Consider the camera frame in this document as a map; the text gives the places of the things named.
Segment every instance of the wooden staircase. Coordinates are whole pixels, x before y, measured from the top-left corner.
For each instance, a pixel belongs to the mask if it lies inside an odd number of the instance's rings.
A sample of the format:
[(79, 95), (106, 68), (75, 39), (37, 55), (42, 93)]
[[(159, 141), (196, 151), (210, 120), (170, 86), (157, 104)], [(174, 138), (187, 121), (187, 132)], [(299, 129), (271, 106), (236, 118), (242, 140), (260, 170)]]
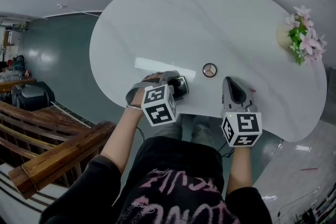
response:
[(16, 167), (9, 176), (26, 199), (50, 183), (70, 187), (113, 130), (110, 122), (87, 127), (55, 106), (29, 112), (0, 101), (0, 159)]

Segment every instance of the white table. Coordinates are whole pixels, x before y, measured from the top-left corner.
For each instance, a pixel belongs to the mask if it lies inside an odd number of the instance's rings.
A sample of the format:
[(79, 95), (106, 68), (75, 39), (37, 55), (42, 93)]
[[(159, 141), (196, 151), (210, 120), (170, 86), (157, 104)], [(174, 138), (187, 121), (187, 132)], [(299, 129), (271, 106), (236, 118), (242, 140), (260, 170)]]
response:
[[(190, 89), (179, 112), (217, 118), (223, 79), (238, 77), (256, 90), (263, 129), (296, 142), (322, 114), (327, 80), (322, 62), (299, 66), (277, 44), (287, 15), (272, 0), (113, 0), (92, 33), (91, 69), (120, 106), (147, 74), (178, 70)], [(213, 78), (202, 73), (209, 62)]]

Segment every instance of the black t-shirt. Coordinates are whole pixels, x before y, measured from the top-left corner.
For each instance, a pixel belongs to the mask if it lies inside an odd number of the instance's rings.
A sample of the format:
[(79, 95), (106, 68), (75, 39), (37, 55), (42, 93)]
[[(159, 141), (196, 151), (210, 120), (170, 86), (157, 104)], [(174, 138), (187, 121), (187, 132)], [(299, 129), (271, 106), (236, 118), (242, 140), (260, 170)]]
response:
[(272, 223), (256, 188), (235, 190), (224, 201), (222, 174), (221, 155), (209, 146), (149, 138), (116, 202), (120, 172), (98, 155), (40, 223)]

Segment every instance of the leg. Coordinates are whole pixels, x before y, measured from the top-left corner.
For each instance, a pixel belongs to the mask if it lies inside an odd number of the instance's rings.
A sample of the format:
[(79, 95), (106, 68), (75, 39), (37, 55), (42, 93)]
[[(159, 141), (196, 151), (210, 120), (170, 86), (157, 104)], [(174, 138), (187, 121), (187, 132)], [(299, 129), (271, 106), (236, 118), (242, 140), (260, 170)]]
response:
[(155, 136), (165, 136), (178, 140), (182, 140), (182, 115), (180, 115), (176, 122), (170, 123), (162, 127)]
[(215, 148), (210, 135), (208, 119), (209, 117), (206, 116), (195, 117), (191, 142)]

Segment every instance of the person's left hand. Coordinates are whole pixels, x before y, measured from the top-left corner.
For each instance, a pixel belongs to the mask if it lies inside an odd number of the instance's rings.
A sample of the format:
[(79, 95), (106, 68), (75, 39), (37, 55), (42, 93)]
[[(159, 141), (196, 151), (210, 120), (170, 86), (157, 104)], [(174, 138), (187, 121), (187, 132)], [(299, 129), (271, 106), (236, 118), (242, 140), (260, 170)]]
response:
[[(155, 73), (155, 74), (152, 74), (152, 75), (149, 75), (149, 76), (145, 77), (142, 81), (144, 81), (144, 82), (146, 82), (146, 81), (150, 82), (151, 80), (154, 80), (154, 79), (158, 80), (158, 79), (161, 78), (161, 76), (162, 76), (162, 73)], [(133, 98), (133, 101), (131, 102), (130, 105), (136, 106), (137, 108), (140, 108), (144, 93), (145, 93), (145, 89), (144, 88), (138, 88), (138, 91), (135, 94), (135, 96)]]

